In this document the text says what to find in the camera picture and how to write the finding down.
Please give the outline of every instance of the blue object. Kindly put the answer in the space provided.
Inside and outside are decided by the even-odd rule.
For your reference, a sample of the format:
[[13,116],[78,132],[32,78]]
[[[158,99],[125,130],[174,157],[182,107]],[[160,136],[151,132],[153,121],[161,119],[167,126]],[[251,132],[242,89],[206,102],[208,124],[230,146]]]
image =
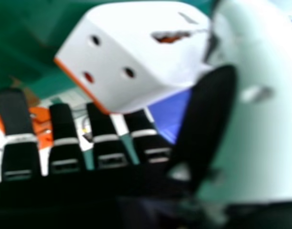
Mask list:
[[149,107],[160,134],[171,143],[175,143],[190,90],[176,94]]

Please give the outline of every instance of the orange edge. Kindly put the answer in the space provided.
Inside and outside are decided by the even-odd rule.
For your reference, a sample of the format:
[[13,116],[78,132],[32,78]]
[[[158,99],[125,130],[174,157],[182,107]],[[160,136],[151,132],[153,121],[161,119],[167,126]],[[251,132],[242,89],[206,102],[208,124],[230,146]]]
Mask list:
[[85,93],[93,100],[98,109],[106,115],[111,114],[93,95],[92,93],[75,77],[75,75],[57,58],[54,58],[54,62],[80,87]]

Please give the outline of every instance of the green surface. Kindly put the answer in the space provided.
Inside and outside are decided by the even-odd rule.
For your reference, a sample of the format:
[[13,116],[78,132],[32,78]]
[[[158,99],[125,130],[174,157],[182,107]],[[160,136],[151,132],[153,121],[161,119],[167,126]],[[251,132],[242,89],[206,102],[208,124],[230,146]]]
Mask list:
[[[10,77],[21,80],[41,99],[75,84],[53,57],[80,17],[96,0],[0,0],[0,89]],[[186,0],[209,13],[211,0]]]

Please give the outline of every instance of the red dot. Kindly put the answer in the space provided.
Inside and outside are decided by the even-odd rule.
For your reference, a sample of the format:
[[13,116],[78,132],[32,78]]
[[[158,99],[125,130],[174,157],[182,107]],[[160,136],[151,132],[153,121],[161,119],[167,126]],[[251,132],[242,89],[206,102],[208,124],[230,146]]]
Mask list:
[[91,74],[85,72],[85,73],[84,73],[84,77],[85,77],[86,80],[89,81],[90,83],[94,83],[94,79],[93,79],[93,77],[92,77]]

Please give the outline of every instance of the dice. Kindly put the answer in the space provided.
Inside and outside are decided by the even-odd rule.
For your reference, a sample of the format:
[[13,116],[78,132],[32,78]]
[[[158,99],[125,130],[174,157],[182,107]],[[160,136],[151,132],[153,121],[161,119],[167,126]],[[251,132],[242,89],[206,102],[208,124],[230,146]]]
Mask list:
[[181,2],[104,4],[86,12],[55,62],[103,113],[130,113],[196,83],[209,27]]

